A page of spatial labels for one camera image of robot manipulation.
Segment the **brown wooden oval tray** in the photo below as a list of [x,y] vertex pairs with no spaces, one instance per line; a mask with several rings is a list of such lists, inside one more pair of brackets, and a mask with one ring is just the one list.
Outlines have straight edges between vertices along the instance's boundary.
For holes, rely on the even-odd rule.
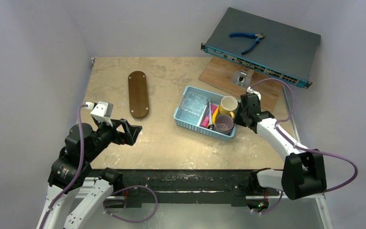
[[150,110],[146,79],[142,71],[134,71],[128,76],[129,110],[136,119],[145,118]]

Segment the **light blue plastic basket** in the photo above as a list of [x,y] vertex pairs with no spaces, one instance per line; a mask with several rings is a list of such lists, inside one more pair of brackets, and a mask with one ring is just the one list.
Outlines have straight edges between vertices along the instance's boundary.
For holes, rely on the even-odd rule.
[[237,129],[237,126],[235,125],[233,127],[233,130],[232,132],[230,133],[230,135],[225,135],[225,134],[221,134],[221,133],[218,133],[214,130],[210,130],[210,129],[207,129],[207,128],[204,128],[204,127],[201,127],[200,124],[201,124],[201,121],[203,120],[204,118],[204,115],[205,115],[205,112],[206,112],[206,109],[207,109],[207,106],[208,106],[208,103],[197,123],[197,125],[193,125],[191,123],[188,123],[182,119],[180,119],[180,114],[181,114],[181,109],[180,109],[180,105],[182,104],[182,100],[183,100],[183,97],[187,91],[188,88],[195,88],[197,89],[198,91],[201,91],[204,95],[206,95],[208,97],[208,100],[210,99],[211,102],[215,105],[217,105],[221,99],[224,97],[223,95],[221,94],[216,94],[214,92],[211,92],[211,91],[207,91],[207,90],[204,90],[204,89],[201,89],[201,88],[197,88],[197,87],[193,87],[193,86],[187,86],[183,92],[183,95],[182,95],[182,98],[181,98],[181,101],[180,101],[180,104],[179,106],[175,109],[174,111],[174,114],[173,114],[173,118],[176,122],[176,125],[177,126],[180,126],[180,127],[183,127],[183,128],[186,128],[186,129],[189,129],[191,131],[194,131],[194,132],[197,132],[197,133],[200,133],[200,134],[203,134],[203,135],[206,135],[206,136],[209,136],[209,137],[213,137],[215,139],[218,139],[218,140],[222,140],[222,141],[229,141],[230,139],[232,139],[235,134],[236,134],[236,129]]

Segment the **purple translucent cup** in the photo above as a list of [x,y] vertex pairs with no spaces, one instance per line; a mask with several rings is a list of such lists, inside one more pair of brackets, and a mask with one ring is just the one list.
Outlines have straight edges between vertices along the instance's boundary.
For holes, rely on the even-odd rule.
[[234,127],[234,120],[231,116],[226,114],[220,114],[216,117],[213,130],[225,134],[230,135]]

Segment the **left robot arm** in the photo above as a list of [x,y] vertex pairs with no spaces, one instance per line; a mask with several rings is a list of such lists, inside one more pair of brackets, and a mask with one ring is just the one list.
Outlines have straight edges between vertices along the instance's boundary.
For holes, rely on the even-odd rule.
[[125,119],[111,120],[112,126],[95,121],[97,130],[88,123],[74,125],[65,138],[65,146],[51,166],[44,210],[39,229],[59,229],[65,224],[71,201],[92,171],[91,162],[110,144],[136,143],[142,126]]

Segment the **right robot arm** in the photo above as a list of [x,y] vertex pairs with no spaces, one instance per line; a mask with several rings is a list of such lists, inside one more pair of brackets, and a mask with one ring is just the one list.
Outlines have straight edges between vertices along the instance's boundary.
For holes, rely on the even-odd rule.
[[261,110],[259,95],[241,95],[234,123],[258,134],[284,160],[281,170],[263,168],[251,172],[248,187],[254,194],[266,188],[283,191],[291,200],[326,191],[327,182],[323,155],[309,152],[277,122],[269,111]]

